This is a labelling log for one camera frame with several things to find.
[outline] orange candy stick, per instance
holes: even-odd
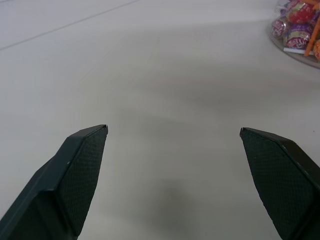
[[[314,45],[314,42],[315,42],[316,37],[318,35],[319,29],[320,29],[320,17],[316,21],[314,30],[313,30],[311,38],[310,38],[310,41],[309,41],[308,45],[306,46],[306,50],[305,50],[305,53],[304,53],[304,55],[306,57],[309,55],[309,53],[310,53],[310,51],[311,51],[311,49],[312,49],[312,47]]]
[[[317,3],[317,4],[315,4],[315,5],[313,6],[313,10],[319,10],[319,3]]]

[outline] candy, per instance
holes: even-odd
[[[312,27],[315,27],[316,26],[316,23],[317,23],[317,20],[320,16],[320,11],[317,11],[313,17],[311,18],[311,20],[309,21],[309,24],[312,26]]]
[[[283,38],[283,44],[291,49],[305,49],[313,28],[309,24],[292,25]]]
[[[288,32],[288,29],[289,24],[285,17],[278,18],[272,22],[271,33],[277,39],[282,38]]]
[[[316,41],[313,47],[313,54],[316,59],[320,60],[320,40]]]
[[[281,15],[281,17],[286,15],[288,4],[289,4],[289,3],[286,3],[285,5],[283,5],[283,7],[281,7],[281,9],[280,9],[280,15]]]
[[[305,24],[309,22],[315,14],[313,5],[299,0],[289,2],[286,9],[286,18],[292,24]]]

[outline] wrapped candy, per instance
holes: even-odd
[[[286,13],[287,13],[287,8],[288,8],[288,4],[289,3],[286,3],[285,5],[283,5],[283,7],[280,9],[280,15],[281,16],[285,16]]]
[[[291,49],[305,49],[313,28],[308,24],[294,24],[283,38],[283,44]]]
[[[315,27],[316,26],[316,23],[317,23],[317,20],[320,16],[320,10],[318,10],[314,15],[313,17],[311,18],[311,20],[309,21],[309,24],[312,26],[312,27]]]
[[[299,0],[293,0],[288,3],[286,9],[286,18],[292,24],[305,24],[315,15],[313,5]]]
[[[271,33],[275,38],[280,39],[287,34],[289,27],[287,19],[281,17],[272,22]]]
[[[316,59],[320,60],[320,40],[316,41],[313,47],[313,54]]]

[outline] textured grip pad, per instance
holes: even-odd
[[[274,141],[241,133],[252,178],[279,235],[292,239],[312,207],[316,189]]]
[[[94,196],[105,147],[106,129],[86,137],[63,177],[58,194],[75,236],[84,226]]]

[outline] red candy wrapper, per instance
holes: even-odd
[[[272,22],[271,33],[277,38],[283,38],[289,30],[289,24],[285,17],[278,18]]]
[[[291,49],[305,49],[313,28],[309,24],[295,24],[289,29],[283,38],[283,44]]]
[[[286,18],[292,24],[305,24],[315,15],[313,7],[311,4],[293,0],[287,6]]]
[[[313,47],[313,54],[316,59],[320,60],[320,40],[316,41]]]

